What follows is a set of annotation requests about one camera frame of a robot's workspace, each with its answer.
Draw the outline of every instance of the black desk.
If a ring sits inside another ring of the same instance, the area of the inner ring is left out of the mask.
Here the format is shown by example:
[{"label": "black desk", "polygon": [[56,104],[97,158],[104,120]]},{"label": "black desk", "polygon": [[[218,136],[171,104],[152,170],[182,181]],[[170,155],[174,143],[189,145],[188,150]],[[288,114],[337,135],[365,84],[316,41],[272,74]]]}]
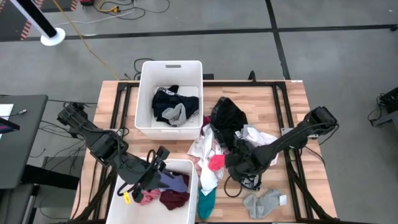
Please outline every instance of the black desk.
[{"label": "black desk", "polygon": [[47,95],[0,96],[0,104],[14,105],[11,114],[27,110],[9,119],[18,124],[20,130],[3,134],[0,139],[0,190],[5,192],[0,198],[0,224],[4,222],[4,214],[7,214],[7,224],[22,222],[30,196],[38,191],[35,184],[77,189],[78,177],[26,164],[47,99]]}]

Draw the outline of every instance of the white storage bin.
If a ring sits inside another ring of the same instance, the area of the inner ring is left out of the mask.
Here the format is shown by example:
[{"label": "white storage bin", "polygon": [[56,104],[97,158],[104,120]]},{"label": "white storage bin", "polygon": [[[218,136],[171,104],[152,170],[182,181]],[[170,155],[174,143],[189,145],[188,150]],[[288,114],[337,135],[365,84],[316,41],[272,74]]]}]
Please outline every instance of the white storage bin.
[{"label": "white storage bin", "polygon": [[[185,205],[169,211],[166,206],[160,202],[159,198],[151,201],[151,203],[147,205],[140,205],[133,201],[131,194],[131,203],[128,205],[125,203],[124,198],[118,196],[116,193],[118,188],[124,183],[118,176],[106,224],[193,224],[195,222],[198,174],[193,167],[193,163],[188,159],[167,159],[165,163],[166,169],[190,176],[188,186],[190,198]],[[131,187],[132,185],[128,185],[125,189],[127,190]]]},{"label": "white storage bin", "polygon": [[[153,140],[194,140],[203,124],[203,72],[199,61],[156,61],[142,66],[135,126]],[[178,94],[199,98],[198,114],[179,127],[154,118],[152,99],[159,87],[180,86]]]}]

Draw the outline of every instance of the wooden table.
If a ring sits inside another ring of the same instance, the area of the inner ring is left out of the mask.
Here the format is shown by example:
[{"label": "wooden table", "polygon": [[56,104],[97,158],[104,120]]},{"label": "wooden table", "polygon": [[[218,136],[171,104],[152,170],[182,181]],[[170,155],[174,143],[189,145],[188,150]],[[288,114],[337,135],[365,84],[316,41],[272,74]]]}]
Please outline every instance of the wooden table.
[{"label": "wooden table", "polygon": [[[94,117],[94,123],[99,128],[109,128],[117,85],[118,82],[116,81],[103,82]],[[301,81],[286,81],[286,87],[294,123],[297,124],[303,120],[303,117],[310,109],[304,89],[304,84]],[[147,139],[139,130],[134,127],[137,94],[138,88],[133,88],[126,121],[126,127],[129,128],[130,133],[124,138],[129,143],[128,151],[136,156],[146,157],[149,149],[156,150],[160,145],[163,145],[170,150],[170,159],[188,158],[187,151],[192,141],[153,141]],[[255,127],[262,132],[280,136],[272,89],[268,86],[204,87],[203,94],[205,116],[210,115],[211,109],[221,96],[226,96],[231,98],[234,103],[246,113],[249,124],[254,124]],[[279,94],[279,98],[282,113],[284,115],[285,126],[287,126],[287,118],[284,110],[282,94]],[[123,99],[124,96],[122,95],[118,111],[118,123],[116,124],[116,127],[119,127],[119,122],[121,120],[120,115],[123,108]],[[317,141],[309,141],[307,146],[320,154],[320,148]],[[316,155],[312,154],[306,149],[303,150],[302,161],[309,191],[329,215],[336,217],[335,206],[333,204],[328,178],[326,176],[326,171],[322,161],[319,160]],[[97,191],[101,166],[97,166],[95,176],[93,177],[94,164],[94,158],[89,154],[89,151],[87,151],[81,172],[81,201],[77,214],[80,214],[80,212],[88,204],[88,197],[90,194],[91,182],[93,181],[93,178],[94,186],[92,195],[94,195]],[[224,174],[224,179],[219,181],[216,191],[216,205],[213,213],[210,215],[210,218],[207,219],[208,222],[295,222],[283,153],[279,153],[277,165],[270,167],[265,171],[265,173],[263,173],[261,190],[259,192],[255,192],[255,194],[257,197],[259,197],[266,193],[269,189],[278,189],[283,194],[287,195],[287,205],[275,209],[262,220],[253,220],[250,218],[248,211],[244,208],[242,203],[243,198],[248,194],[252,194],[253,192],[244,189],[242,194],[237,198],[229,198],[226,196],[223,187],[227,177],[228,172]],[[239,184],[237,182],[228,182],[227,191],[229,194],[234,195],[238,192],[238,190]],[[305,217],[303,198],[298,188],[297,194],[300,203],[301,214],[303,217]],[[76,210],[78,198],[79,193],[77,192],[72,214]],[[103,198],[99,216],[100,218],[103,218],[105,214],[106,198],[107,197]]]}]

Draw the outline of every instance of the gray floor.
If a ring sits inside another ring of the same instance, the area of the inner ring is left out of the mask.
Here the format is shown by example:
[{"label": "gray floor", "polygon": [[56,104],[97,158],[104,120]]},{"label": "gray floor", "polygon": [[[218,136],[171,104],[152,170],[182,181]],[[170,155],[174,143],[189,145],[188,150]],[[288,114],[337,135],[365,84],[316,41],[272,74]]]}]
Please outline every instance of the gray floor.
[{"label": "gray floor", "polygon": [[[264,1],[170,2],[170,9],[164,14],[147,14],[137,21],[110,19],[80,24],[78,28],[84,34],[117,34],[270,27]],[[139,0],[137,4],[161,10],[156,3]],[[398,22],[395,0],[278,0],[272,4],[279,27]],[[78,21],[106,17],[79,7],[68,14]],[[57,12],[46,16],[54,24],[65,22]],[[69,26],[63,27],[68,35],[75,35]],[[32,29],[29,35],[38,33]],[[339,131],[322,146],[338,216],[348,221],[395,223],[398,220],[397,131],[389,124],[373,128],[366,117],[376,108],[376,97],[398,85],[398,32],[387,29],[289,32],[280,37],[290,76],[304,80],[310,106],[327,106],[340,123]],[[96,39],[87,43],[119,74],[133,74],[132,62],[150,57],[201,60],[203,72],[214,73],[216,79],[245,79],[250,70],[255,70],[261,79],[283,79],[272,34]],[[96,101],[101,82],[113,79],[79,40],[67,40],[57,47],[43,47],[39,42],[7,42],[0,43],[0,49],[2,94],[45,93],[59,100]],[[55,121],[60,110],[59,103],[49,103],[44,119]],[[89,109],[91,118],[93,113],[94,108]],[[39,133],[32,155],[46,148],[44,155],[54,156],[73,142]],[[29,163],[39,166],[43,159],[30,159]],[[68,172],[68,168],[64,164],[60,172]],[[67,217],[74,192],[52,191],[43,189],[40,193],[40,200],[52,194],[43,203],[43,212],[52,217]],[[38,212],[35,223],[57,221]]]}]

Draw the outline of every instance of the purple cloth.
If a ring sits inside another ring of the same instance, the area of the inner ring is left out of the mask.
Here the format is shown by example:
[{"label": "purple cloth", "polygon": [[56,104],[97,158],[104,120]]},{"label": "purple cloth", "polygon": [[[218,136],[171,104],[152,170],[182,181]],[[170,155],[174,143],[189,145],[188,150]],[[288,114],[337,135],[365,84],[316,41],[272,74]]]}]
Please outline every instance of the purple cloth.
[{"label": "purple cloth", "polygon": [[176,192],[186,192],[188,190],[188,187],[185,184],[182,175],[173,175],[173,177],[174,179],[167,176],[166,174],[160,173],[160,181],[169,186],[162,189],[174,190]]}]

